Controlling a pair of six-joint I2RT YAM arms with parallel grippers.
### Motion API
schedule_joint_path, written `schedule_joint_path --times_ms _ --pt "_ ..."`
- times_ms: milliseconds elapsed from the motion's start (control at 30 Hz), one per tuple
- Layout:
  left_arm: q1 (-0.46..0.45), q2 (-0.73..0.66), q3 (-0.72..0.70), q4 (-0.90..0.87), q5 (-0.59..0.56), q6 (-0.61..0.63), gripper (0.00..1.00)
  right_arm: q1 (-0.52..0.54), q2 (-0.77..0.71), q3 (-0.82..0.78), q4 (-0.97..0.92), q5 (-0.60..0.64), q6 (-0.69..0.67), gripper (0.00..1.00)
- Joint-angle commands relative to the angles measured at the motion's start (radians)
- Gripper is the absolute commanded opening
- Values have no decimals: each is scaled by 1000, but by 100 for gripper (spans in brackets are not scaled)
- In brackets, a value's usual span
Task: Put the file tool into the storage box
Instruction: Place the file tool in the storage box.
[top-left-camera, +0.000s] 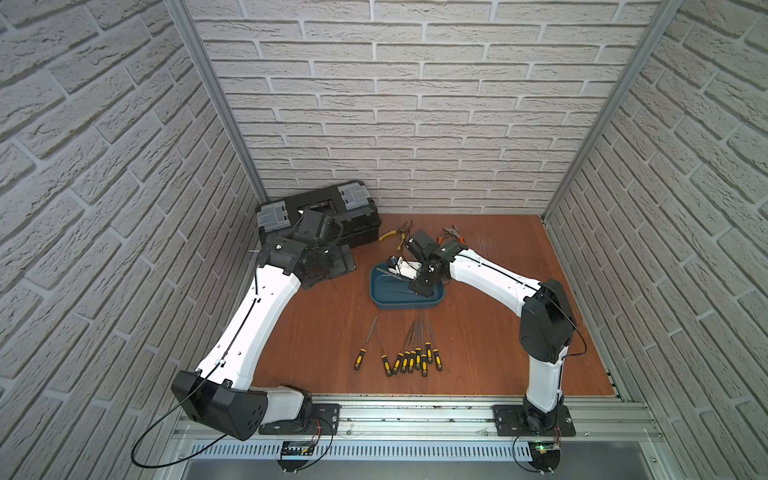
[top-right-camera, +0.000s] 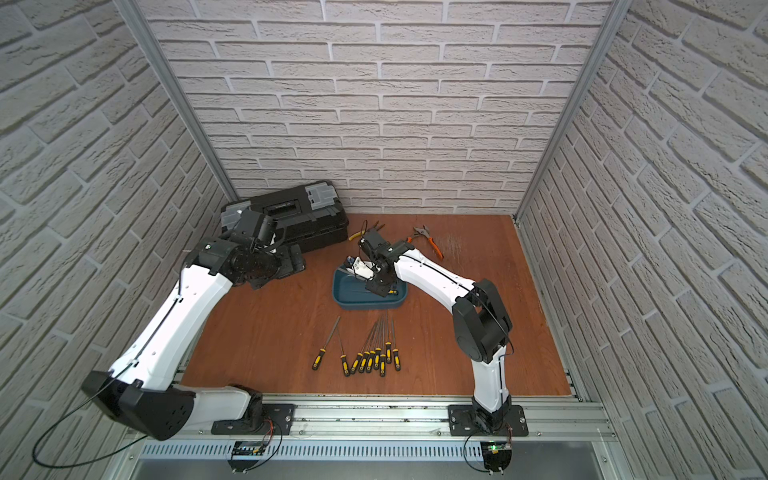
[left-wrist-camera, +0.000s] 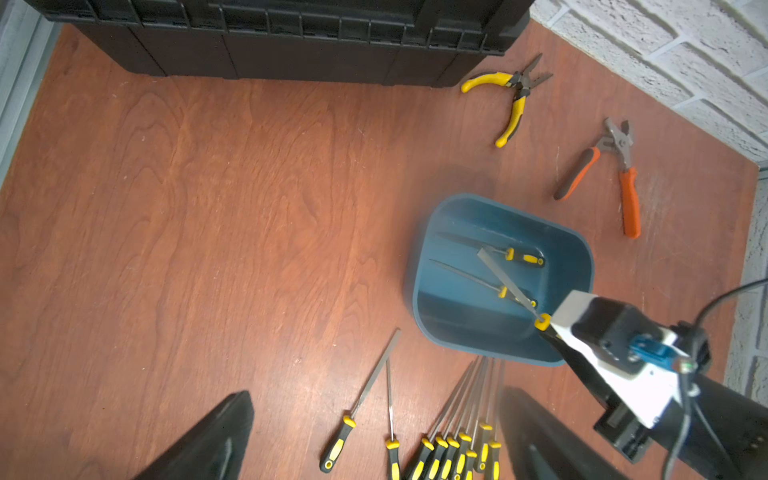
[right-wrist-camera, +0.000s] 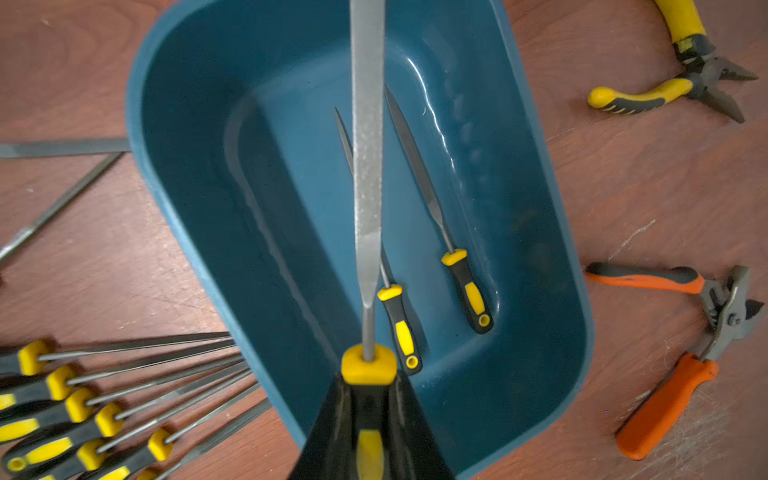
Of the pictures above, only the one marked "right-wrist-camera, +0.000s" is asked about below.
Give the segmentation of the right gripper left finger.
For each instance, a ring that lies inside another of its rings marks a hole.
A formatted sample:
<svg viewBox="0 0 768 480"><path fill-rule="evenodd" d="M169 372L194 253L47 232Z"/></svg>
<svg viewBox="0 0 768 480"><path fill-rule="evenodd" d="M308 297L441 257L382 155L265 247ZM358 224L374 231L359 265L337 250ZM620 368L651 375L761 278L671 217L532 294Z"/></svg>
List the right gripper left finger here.
<svg viewBox="0 0 768 480"><path fill-rule="evenodd" d="M338 373L288 479L354 479L353 396Z"/></svg>

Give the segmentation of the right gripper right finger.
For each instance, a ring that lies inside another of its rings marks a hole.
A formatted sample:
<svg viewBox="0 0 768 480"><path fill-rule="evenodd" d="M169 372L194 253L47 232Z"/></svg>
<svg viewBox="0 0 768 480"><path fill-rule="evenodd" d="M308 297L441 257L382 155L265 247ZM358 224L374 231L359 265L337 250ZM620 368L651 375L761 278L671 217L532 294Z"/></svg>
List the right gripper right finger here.
<svg viewBox="0 0 768 480"><path fill-rule="evenodd" d="M454 479L405 374L388 387L387 407L389 478Z"/></svg>

